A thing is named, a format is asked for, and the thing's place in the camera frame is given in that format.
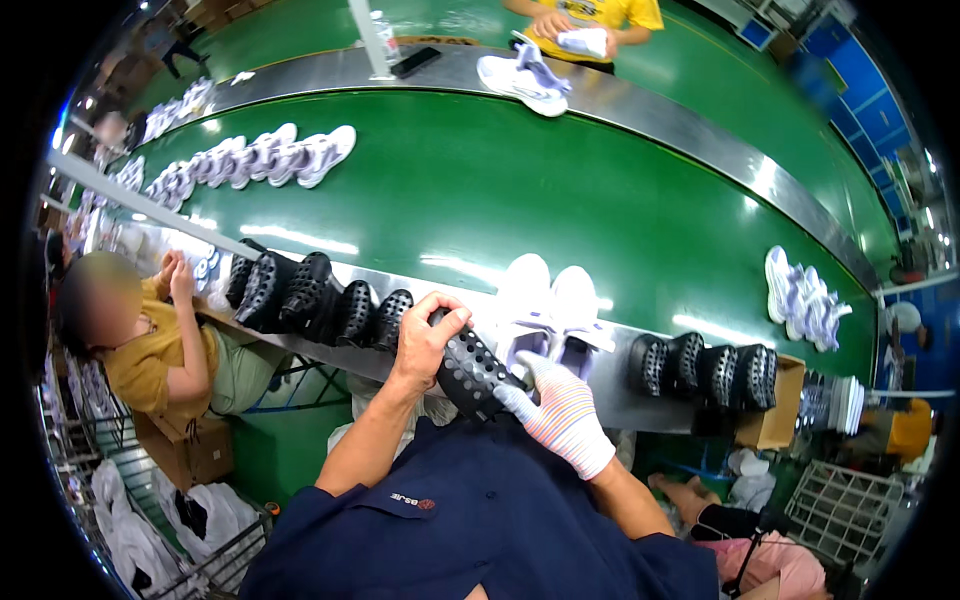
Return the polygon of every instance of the person in navy shirt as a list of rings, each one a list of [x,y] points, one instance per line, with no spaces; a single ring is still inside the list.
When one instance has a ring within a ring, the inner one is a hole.
[[[587,384],[544,358],[517,357],[540,405],[498,387],[510,412],[483,425],[421,418],[393,460],[444,345],[470,316],[438,292],[407,312],[386,383],[317,482],[291,499],[240,597],[717,598],[712,552],[674,537],[614,457]]]

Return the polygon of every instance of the water bottle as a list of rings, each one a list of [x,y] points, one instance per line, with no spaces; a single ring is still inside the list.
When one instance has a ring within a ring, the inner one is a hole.
[[[371,12],[370,19],[373,21],[373,30],[380,39],[380,47],[383,49],[383,57],[387,60],[387,64],[397,64],[400,62],[400,49],[396,47],[394,28],[390,26],[387,19],[383,18],[383,11]]]

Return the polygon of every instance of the smartphone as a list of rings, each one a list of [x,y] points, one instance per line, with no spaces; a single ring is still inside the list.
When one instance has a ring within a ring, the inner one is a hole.
[[[400,79],[406,79],[440,56],[440,50],[427,46],[390,67],[390,72]]]

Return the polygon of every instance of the gloved hand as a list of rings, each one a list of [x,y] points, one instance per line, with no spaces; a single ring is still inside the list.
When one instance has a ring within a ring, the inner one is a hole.
[[[565,367],[533,352],[517,352],[516,361],[533,374],[540,406],[510,385],[497,386],[493,395],[534,440],[570,463],[581,479],[592,479],[615,453],[597,420],[593,392]]]

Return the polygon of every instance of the bare hand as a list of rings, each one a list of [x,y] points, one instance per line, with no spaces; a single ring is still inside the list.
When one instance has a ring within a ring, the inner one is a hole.
[[[431,327],[427,318],[441,307],[452,311],[436,327]],[[411,388],[417,395],[432,388],[436,383],[437,369],[444,359],[444,346],[469,323],[472,314],[462,302],[440,292],[431,292],[417,302],[400,322],[396,360],[390,379]]]
[[[530,28],[533,30],[534,36],[553,40],[557,39],[558,33],[574,29],[573,25],[570,24],[570,19],[560,14],[559,11],[545,12],[540,16],[535,16]]]
[[[170,278],[170,297],[174,305],[189,304],[193,300],[193,266],[189,260],[181,260]]]
[[[590,25],[591,29],[606,29],[607,30],[607,55],[605,58],[613,59],[616,57],[617,44],[616,44],[616,31],[607,27],[606,25],[601,25],[600,23],[593,23]]]
[[[183,261],[183,252],[168,250],[160,261],[160,283],[170,286],[170,279],[174,276],[174,269]]]

